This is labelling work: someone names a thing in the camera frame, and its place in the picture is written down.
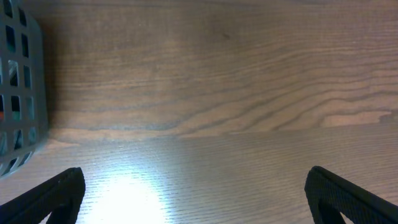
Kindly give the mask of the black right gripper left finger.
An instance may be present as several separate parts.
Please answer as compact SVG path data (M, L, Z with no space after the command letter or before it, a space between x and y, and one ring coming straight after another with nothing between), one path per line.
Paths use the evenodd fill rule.
M1 223L76 223L85 195L82 169L71 167L1 205Z

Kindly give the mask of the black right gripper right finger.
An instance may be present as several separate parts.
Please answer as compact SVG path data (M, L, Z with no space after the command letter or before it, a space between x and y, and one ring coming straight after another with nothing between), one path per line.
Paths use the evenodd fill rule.
M320 166L310 169L305 194L316 224L397 223L397 206Z

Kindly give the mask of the grey plastic laundry basket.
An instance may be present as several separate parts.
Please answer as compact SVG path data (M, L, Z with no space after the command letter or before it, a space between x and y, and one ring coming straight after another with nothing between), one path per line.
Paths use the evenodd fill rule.
M1 0L1 178L48 136L43 33L18 0Z

